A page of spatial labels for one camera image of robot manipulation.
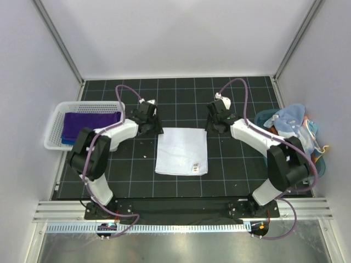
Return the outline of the white cloth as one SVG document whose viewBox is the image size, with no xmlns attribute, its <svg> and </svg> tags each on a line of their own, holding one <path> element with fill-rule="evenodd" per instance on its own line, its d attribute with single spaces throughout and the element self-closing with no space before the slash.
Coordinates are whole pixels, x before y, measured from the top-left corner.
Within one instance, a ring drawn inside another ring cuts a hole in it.
<svg viewBox="0 0 351 263">
<path fill-rule="evenodd" d="M 158 136 L 155 172 L 174 176 L 207 174 L 207 132 L 199 128 L 164 128 Z"/>
</svg>

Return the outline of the purple towel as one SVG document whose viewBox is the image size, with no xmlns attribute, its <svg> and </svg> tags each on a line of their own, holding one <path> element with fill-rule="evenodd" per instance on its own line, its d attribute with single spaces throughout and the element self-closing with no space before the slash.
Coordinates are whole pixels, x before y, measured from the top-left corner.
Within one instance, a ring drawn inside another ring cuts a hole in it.
<svg viewBox="0 0 351 263">
<path fill-rule="evenodd" d="M 83 128 L 99 129 L 119 122 L 121 112 L 113 113 L 66 113 L 62 135 L 76 139 Z"/>
</svg>

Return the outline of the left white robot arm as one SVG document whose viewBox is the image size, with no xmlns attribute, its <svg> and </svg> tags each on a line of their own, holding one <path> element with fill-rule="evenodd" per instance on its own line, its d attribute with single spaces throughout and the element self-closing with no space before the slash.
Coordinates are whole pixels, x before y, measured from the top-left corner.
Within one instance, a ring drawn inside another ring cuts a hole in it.
<svg viewBox="0 0 351 263">
<path fill-rule="evenodd" d="M 116 197 L 105 176 L 110 150 L 140 135 L 163 134 L 156 100 L 141 99 L 139 102 L 139 107 L 129 117 L 122 112 L 116 124 L 94 130 L 83 128 L 67 155 L 70 167 L 81 177 L 103 219 L 111 219 L 117 212 Z"/>
</svg>

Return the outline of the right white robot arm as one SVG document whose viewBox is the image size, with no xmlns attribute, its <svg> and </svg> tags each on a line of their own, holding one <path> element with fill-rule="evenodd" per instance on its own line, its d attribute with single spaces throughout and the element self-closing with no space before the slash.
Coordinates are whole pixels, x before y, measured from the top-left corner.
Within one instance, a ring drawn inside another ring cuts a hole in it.
<svg viewBox="0 0 351 263">
<path fill-rule="evenodd" d="M 230 132 L 232 138 L 248 144 L 267 159 L 268 178 L 247 197 L 248 213 L 260 217 L 276 198 L 311 175 L 317 178 L 318 173 L 297 137 L 284 138 L 265 131 L 232 113 L 229 102 L 224 98 L 207 104 L 206 130 Z"/>
</svg>

